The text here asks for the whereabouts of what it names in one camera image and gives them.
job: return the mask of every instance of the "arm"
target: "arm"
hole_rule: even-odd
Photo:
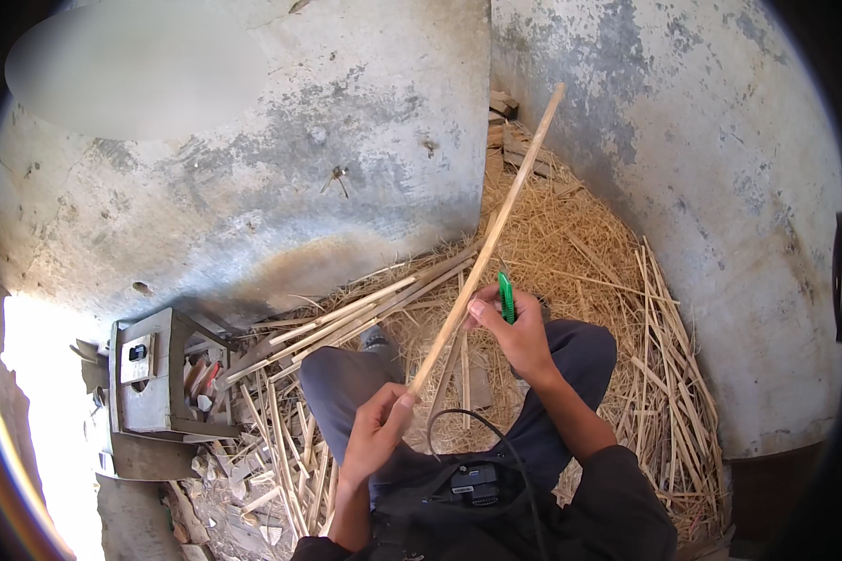
[[[536,391],[565,445],[584,465],[599,450],[617,444],[617,439],[608,423],[590,410],[561,377],[552,361],[536,297],[519,290],[514,291],[514,297],[517,319],[509,325],[494,306],[499,286],[481,288],[468,304],[470,317],[464,328],[470,330],[480,324],[493,332],[505,358]]]
[[[370,540],[368,479],[390,458],[411,420],[415,396],[386,383],[356,410],[353,432],[340,468],[334,522],[327,537],[356,553]]]

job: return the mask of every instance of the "gray pants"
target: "gray pants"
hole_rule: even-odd
[[[617,360],[614,337],[606,328],[583,321],[553,320],[546,324],[546,338],[561,375],[595,411]],[[377,353],[326,346],[303,360],[303,393],[337,463],[343,463],[356,410],[388,381],[402,383],[401,368],[395,362],[388,364]],[[527,393],[521,414],[505,437],[517,449],[533,486],[547,492],[554,488],[572,456],[535,391]],[[504,448],[503,443],[498,443],[480,455],[510,456]],[[444,461],[449,459],[449,455],[441,457]],[[385,495],[388,488],[424,483],[426,477],[434,477],[441,468],[433,456],[400,443],[371,478],[371,500]]]

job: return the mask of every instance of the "dried insect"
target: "dried insect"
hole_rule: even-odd
[[[343,180],[340,178],[344,177],[349,173],[349,168],[340,169],[340,166],[335,167],[333,170],[330,171],[330,177],[327,178],[327,183],[324,184],[324,187],[321,188],[321,192],[323,193],[324,190],[330,185],[330,182],[333,180],[337,180],[340,182],[340,186],[343,188],[343,195],[346,198],[349,198],[349,193],[347,193],[347,186],[343,184]]]

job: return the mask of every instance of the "sleeve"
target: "sleeve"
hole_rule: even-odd
[[[344,561],[353,553],[328,538],[305,536],[296,542],[290,561]]]
[[[623,446],[609,446],[586,462],[568,508],[592,558],[674,558],[677,530],[639,471],[637,455]]]

